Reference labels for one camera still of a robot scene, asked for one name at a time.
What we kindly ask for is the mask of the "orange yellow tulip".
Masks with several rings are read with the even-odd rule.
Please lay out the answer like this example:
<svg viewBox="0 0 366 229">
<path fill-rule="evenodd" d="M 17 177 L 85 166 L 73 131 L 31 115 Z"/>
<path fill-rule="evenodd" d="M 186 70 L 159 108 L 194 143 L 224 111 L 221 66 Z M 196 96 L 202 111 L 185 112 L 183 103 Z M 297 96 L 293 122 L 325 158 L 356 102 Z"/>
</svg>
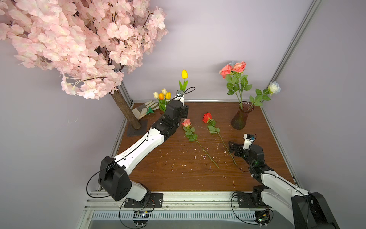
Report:
<svg viewBox="0 0 366 229">
<path fill-rule="evenodd" d="M 163 93 L 159 93 L 159 108 L 164 113 L 166 111 L 167 100 Z"/>
</svg>

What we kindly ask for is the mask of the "pink tulip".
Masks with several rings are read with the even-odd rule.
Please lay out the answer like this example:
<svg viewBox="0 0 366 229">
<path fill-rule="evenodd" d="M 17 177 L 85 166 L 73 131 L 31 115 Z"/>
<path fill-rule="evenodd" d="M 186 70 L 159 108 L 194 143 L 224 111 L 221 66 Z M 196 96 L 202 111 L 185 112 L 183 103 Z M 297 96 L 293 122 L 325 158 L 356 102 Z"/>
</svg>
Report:
<svg viewBox="0 0 366 229">
<path fill-rule="evenodd" d="M 214 161 L 214 159 L 208 154 L 206 149 L 201 145 L 198 140 L 198 134 L 195 133 L 195 128 L 192 126 L 192 122 L 190 119 L 184 119 L 181 123 L 183 126 L 183 130 L 185 131 L 185 137 L 189 142 L 195 142 L 199 145 L 199 147 L 204 151 L 205 155 L 214 163 L 214 165 L 219 169 L 219 165 Z"/>
</svg>

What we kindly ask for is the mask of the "red tulip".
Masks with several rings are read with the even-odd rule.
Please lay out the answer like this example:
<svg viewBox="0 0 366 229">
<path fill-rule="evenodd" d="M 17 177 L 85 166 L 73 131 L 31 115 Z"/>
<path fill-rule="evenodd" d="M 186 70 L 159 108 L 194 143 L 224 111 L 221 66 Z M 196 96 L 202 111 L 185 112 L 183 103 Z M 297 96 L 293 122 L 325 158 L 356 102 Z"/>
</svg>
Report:
<svg viewBox="0 0 366 229">
<path fill-rule="evenodd" d="M 221 134 L 220 134 L 220 128 L 216 127 L 216 121 L 213 119 L 213 116 L 211 113 L 205 113 L 203 115 L 203 122 L 205 124 L 207 124 L 207 129 L 209 130 L 209 132 L 212 134 L 212 135 L 218 135 L 221 142 L 223 143 L 223 146 L 225 147 L 225 150 L 226 150 L 226 153 L 230 156 L 230 158 L 232 159 L 232 162 L 234 163 L 234 165 L 237 165 L 234 157 L 232 154 L 230 154 L 229 152 L 229 148 L 228 146 L 226 145 L 224 139 L 222 138 Z"/>
</svg>

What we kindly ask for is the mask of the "dark pink glass vase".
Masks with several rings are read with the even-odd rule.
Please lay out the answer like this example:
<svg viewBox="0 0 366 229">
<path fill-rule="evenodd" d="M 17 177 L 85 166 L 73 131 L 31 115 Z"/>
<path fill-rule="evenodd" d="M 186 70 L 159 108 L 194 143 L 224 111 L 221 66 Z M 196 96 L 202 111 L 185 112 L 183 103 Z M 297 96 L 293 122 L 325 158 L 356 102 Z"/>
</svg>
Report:
<svg viewBox="0 0 366 229">
<path fill-rule="evenodd" d="M 246 126 L 249 113 L 254 109 L 251 102 L 243 101 L 242 106 L 239 106 L 238 112 L 231 121 L 231 126 L 236 130 L 242 130 Z"/>
</svg>

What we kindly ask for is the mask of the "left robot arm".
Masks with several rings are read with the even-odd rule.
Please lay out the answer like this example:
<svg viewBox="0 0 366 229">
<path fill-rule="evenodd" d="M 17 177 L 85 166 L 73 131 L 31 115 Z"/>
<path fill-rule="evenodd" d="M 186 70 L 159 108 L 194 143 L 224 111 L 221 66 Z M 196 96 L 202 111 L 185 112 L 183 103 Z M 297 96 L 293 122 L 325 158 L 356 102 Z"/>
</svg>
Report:
<svg viewBox="0 0 366 229">
<path fill-rule="evenodd" d="M 188 116 L 188 106 L 179 96 L 171 100 L 166 112 L 154 122 L 147 133 L 136 143 L 115 157 L 106 156 L 100 166 L 98 183 L 115 201 L 133 199 L 142 206 L 150 201 L 151 191 L 130 180 L 135 167 L 155 148 L 167 141 L 179 128 L 182 118 Z"/>
</svg>

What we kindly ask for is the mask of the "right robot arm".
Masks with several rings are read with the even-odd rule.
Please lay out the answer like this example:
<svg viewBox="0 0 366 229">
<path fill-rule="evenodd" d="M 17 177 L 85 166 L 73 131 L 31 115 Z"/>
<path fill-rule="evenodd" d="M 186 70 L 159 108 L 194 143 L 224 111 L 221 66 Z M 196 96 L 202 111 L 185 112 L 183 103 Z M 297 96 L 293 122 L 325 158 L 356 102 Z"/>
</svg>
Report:
<svg viewBox="0 0 366 229">
<path fill-rule="evenodd" d="M 296 229 L 339 227 L 325 197 L 318 192 L 302 189 L 281 177 L 265 163 L 260 146 L 251 142 L 229 142 L 229 151 L 249 165 L 249 173 L 260 183 L 253 188 L 253 204 L 273 208 Z"/>
</svg>

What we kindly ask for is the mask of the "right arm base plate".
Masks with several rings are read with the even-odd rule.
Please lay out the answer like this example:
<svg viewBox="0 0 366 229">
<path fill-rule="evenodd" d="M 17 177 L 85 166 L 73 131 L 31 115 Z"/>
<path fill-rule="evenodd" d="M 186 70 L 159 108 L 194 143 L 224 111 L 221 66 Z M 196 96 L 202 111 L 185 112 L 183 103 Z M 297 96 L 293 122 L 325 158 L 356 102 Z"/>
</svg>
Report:
<svg viewBox="0 0 366 229">
<path fill-rule="evenodd" d="M 240 209 L 265 209 L 267 205 L 261 203 L 259 200 L 256 200 L 252 193 L 245 192 L 237 192 L 237 203 Z"/>
</svg>

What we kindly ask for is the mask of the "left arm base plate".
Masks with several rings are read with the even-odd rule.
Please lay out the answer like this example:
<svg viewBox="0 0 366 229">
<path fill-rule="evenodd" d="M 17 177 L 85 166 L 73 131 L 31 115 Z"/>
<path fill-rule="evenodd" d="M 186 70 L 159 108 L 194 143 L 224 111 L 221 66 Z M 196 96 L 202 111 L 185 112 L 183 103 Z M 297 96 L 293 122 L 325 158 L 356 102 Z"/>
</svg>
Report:
<svg viewBox="0 0 366 229">
<path fill-rule="evenodd" d="M 163 205 L 164 194 L 163 193 L 149 193 L 143 200 L 137 201 L 131 198 L 127 198 L 124 203 L 126 209 L 145 209 L 145 208 L 157 208 L 161 209 Z"/>
</svg>

